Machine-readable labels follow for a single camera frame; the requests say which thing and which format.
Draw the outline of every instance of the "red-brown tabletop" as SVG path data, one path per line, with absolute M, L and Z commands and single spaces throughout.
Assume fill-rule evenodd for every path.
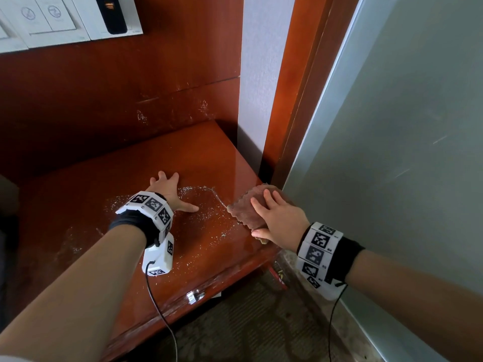
M 150 277 L 154 297 L 173 322 L 257 267 L 278 248 L 262 245 L 225 206 L 260 184 L 214 121 L 157 137 L 35 178 L 20 189 L 20 243 L 8 289 L 20 312 L 106 231 L 129 196 L 164 170 L 180 174 L 178 193 L 199 212 L 177 212 L 173 269 Z M 164 327 L 149 298 L 142 259 L 104 353 L 110 360 Z M 193 305 L 186 294 L 205 292 Z

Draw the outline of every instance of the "black cable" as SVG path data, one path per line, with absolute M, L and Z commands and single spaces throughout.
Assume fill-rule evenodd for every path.
M 332 356 L 330 355 L 330 329 L 332 329 L 332 317 L 334 316 L 334 310 L 335 310 L 335 306 L 337 305 L 337 303 L 339 302 L 339 300 L 341 299 L 342 297 L 342 294 L 344 293 L 344 291 L 347 290 L 347 285 L 345 285 L 344 289 L 342 290 L 341 294 L 339 295 L 339 297 L 337 297 L 337 299 L 335 300 L 335 303 L 334 303 L 334 306 L 332 307 L 332 312 L 330 313 L 330 321 L 329 321 L 329 334 L 327 336 L 327 339 L 328 339 L 328 345 L 329 345 L 329 362 L 332 362 Z
M 163 316 L 163 313 L 161 312 L 161 310 L 159 309 L 156 301 L 154 300 L 154 296 L 153 296 L 153 292 L 151 292 L 151 287 L 149 286 L 149 279 L 148 279 L 148 267 L 151 265 L 151 264 L 154 264 L 154 261 L 150 261 L 147 266 L 146 266 L 146 285 L 148 286 L 148 292 L 149 292 L 149 296 L 151 297 L 151 301 L 153 301 L 153 304 L 154 304 L 154 307 L 156 308 L 157 312 L 159 313 L 159 316 L 161 317 L 161 319 L 163 319 L 164 321 L 164 324 L 166 325 L 166 328 L 168 328 L 168 330 L 170 331 L 171 333 L 171 336 L 173 337 L 173 341 L 174 341 L 174 352 L 176 353 L 176 362 L 178 362 L 178 342 L 176 341 L 176 336 L 174 335 L 174 332 L 173 330 L 170 328 L 170 325 L 168 324 L 168 322 L 166 321 L 166 319 L 164 318 Z

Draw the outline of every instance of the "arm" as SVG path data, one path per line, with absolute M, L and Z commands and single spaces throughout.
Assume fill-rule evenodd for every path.
M 163 194 L 173 211 L 196 212 L 179 200 L 178 178 L 167 180 L 159 172 L 147 191 Z M 145 245 L 135 226 L 107 232 L 0 334 L 0 355 L 35 362 L 99 360 Z
M 252 205 L 268 229 L 254 230 L 297 252 L 310 226 L 304 212 L 281 196 L 264 192 L 268 209 L 252 198 Z M 417 272 L 368 250 L 354 259 L 343 280 L 394 316 L 428 345 L 453 361 L 483 360 L 483 297 L 460 286 Z

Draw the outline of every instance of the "printed icon on switch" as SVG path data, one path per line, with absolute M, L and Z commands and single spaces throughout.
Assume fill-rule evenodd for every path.
M 54 18 L 60 18 L 62 16 L 62 13 L 57 6 L 50 5 L 47 10 L 49 10 L 50 15 L 52 15 Z
M 22 12 L 22 15 L 24 16 L 24 18 L 29 19 L 29 20 L 35 19 L 35 12 L 33 12 L 32 9 L 30 9 L 28 7 L 22 7 L 20 9 L 20 11 Z

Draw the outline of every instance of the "wooden table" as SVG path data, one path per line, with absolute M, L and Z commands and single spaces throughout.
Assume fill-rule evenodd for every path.
M 114 212 L 158 170 L 180 174 L 178 192 L 200 207 L 176 213 L 173 269 L 150 278 L 172 323 L 262 264 L 279 248 L 262 245 L 225 206 L 260 184 L 214 121 L 192 126 L 51 172 L 20 189 L 20 244 L 8 290 L 20 312 L 106 231 Z M 104 353 L 111 360 L 164 327 L 149 298 L 140 260 Z M 186 294 L 204 291 L 193 305 Z

